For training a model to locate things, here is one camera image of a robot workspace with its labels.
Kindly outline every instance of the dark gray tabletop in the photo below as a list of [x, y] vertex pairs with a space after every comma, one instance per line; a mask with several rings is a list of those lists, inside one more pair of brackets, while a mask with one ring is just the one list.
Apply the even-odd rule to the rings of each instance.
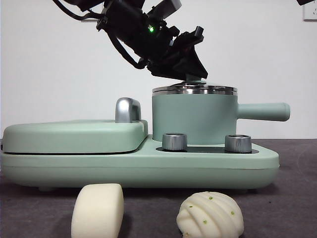
[[[317, 238], [317, 139], [254, 140], [280, 154], [275, 182], [256, 190], [124, 189], [120, 238], [181, 238], [180, 204], [200, 191], [234, 198], [243, 216], [243, 238]], [[0, 177], [1, 238], [70, 238], [80, 189], [39, 192]]]

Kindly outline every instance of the green led light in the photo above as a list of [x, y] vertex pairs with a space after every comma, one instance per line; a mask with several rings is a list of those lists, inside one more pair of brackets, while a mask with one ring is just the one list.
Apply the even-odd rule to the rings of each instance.
[[151, 26], [151, 25], [149, 25], [149, 26], [148, 26], [148, 30], [149, 30], [151, 33], [153, 33], [153, 32], [154, 32], [154, 27]]

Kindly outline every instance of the power outlet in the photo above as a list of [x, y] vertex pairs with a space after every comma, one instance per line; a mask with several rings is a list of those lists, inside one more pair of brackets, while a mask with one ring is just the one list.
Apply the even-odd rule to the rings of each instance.
[[317, 20], [317, 1], [307, 3], [303, 6], [303, 16], [305, 20]]
[[[91, 11], [93, 11], [93, 12], [95, 12], [95, 13], [101, 13], [102, 10], [103, 10], [103, 8], [104, 8], [104, 3], [100, 3], [99, 5], [94, 6], [93, 8], [91, 8]], [[87, 11], [86, 11], [86, 12], [82, 12], [80, 9], [78, 9], [78, 13], [79, 13], [79, 15], [83, 15], [83, 14], [86, 14], [86, 13], [88, 13], [88, 12], [87, 12]], [[83, 20], [83, 21], [84, 21], [84, 22], [85, 22], [85, 21], [95, 22], [95, 21], [97, 21], [97, 20], [96, 20], [96, 19], [93, 19], [93, 18], [88, 18], [88, 19]]]

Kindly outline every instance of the white wall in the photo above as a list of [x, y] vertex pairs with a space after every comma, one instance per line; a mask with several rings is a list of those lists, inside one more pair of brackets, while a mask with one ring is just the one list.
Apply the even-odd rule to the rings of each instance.
[[[237, 87], [240, 103], [291, 105], [288, 122], [239, 120], [238, 133], [316, 138], [317, 22], [303, 22], [295, 0], [182, 3], [167, 21], [181, 31], [205, 28], [196, 50], [209, 82]], [[123, 96], [141, 102], [151, 125], [152, 89], [177, 82], [134, 69], [94, 23], [50, 0], [1, 1], [1, 135], [17, 123], [112, 119]]]

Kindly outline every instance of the stainless steel lid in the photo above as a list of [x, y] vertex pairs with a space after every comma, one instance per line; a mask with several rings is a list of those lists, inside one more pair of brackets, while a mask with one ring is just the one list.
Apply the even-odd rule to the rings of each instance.
[[160, 87], [153, 89], [153, 96], [170, 95], [170, 94], [222, 94], [222, 95], [238, 95], [238, 90], [233, 87], [207, 85], [205, 83], [185, 82], [174, 84], [168, 87]]

